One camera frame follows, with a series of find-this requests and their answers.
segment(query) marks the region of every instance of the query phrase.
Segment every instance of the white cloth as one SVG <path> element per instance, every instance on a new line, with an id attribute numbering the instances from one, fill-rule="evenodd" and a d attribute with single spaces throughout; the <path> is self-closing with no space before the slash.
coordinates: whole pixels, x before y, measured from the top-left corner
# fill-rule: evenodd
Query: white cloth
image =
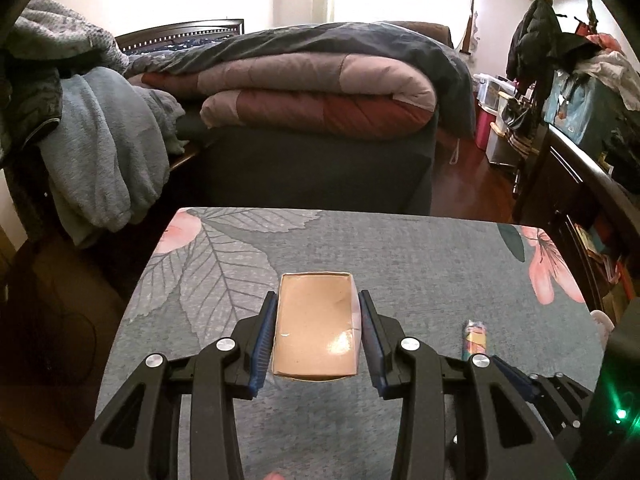
<path id="1" fill-rule="evenodd" d="M 578 63 L 575 71 L 589 74 L 618 92 L 627 110 L 640 111 L 640 75 L 624 54 L 602 51 Z"/>

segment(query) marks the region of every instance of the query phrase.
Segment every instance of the small colorful package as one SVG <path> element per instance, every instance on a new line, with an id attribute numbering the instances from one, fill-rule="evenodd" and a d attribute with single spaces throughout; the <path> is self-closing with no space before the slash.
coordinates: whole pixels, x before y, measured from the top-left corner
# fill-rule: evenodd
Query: small colorful package
<path id="1" fill-rule="evenodd" d="M 462 360 L 473 354 L 486 354 L 486 328 L 479 321 L 467 321 L 462 333 Z"/>

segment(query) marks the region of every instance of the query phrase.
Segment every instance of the book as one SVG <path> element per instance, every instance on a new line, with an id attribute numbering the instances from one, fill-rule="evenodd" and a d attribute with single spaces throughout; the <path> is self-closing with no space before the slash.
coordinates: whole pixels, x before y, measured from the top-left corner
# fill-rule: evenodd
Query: book
<path id="1" fill-rule="evenodd" d="M 620 269 L 617 266 L 617 262 L 613 260 L 608 254 L 602 255 L 602 265 L 604 266 L 607 281 L 611 285 L 615 285 L 620 280 Z"/>
<path id="2" fill-rule="evenodd" d="M 585 229 L 580 224 L 574 224 L 574 227 L 578 233 L 578 237 L 580 238 L 582 246 L 587 251 L 587 255 L 597 262 L 602 262 L 602 254 L 600 254 L 600 251 L 597 250 L 589 232 L 585 231 Z"/>
<path id="3" fill-rule="evenodd" d="M 602 211 L 600 211 L 596 216 L 592 227 L 598 233 L 602 243 L 606 246 L 615 245 L 616 230 Z"/>
<path id="4" fill-rule="evenodd" d="M 587 232 L 591 237 L 591 241 L 593 242 L 593 246 L 596 248 L 596 251 L 598 251 L 600 254 L 607 252 L 607 247 L 600 238 L 600 234 L 598 234 L 598 230 L 596 229 L 595 224 L 592 225 Z"/>

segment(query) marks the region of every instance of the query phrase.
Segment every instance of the folded comforter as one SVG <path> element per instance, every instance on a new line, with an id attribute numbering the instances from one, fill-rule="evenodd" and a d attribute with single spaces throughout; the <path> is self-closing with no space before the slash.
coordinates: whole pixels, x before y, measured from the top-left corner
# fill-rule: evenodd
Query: folded comforter
<path id="1" fill-rule="evenodd" d="M 436 106 L 471 136 L 471 78 L 455 51 L 388 23 L 327 23 L 131 56 L 134 84 L 205 98 L 207 126 L 285 126 L 387 139 L 417 131 Z"/>

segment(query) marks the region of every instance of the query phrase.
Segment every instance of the pink flower print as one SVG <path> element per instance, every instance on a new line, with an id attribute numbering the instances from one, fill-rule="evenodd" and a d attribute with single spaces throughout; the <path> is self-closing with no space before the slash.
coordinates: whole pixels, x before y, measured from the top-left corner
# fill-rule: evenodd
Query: pink flower print
<path id="1" fill-rule="evenodd" d="M 180 209 L 162 233 L 154 254 L 165 254 L 175 251 L 193 242 L 202 229 L 202 222 L 197 216 L 190 215 L 188 208 Z"/>
<path id="2" fill-rule="evenodd" d="M 554 300 L 553 277 L 572 300 L 584 303 L 578 284 L 549 235 L 542 229 L 525 226 L 522 227 L 522 235 L 530 246 L 536 248 L 529 266 L 529 278 L 538 301 L 547 305 Z"/>

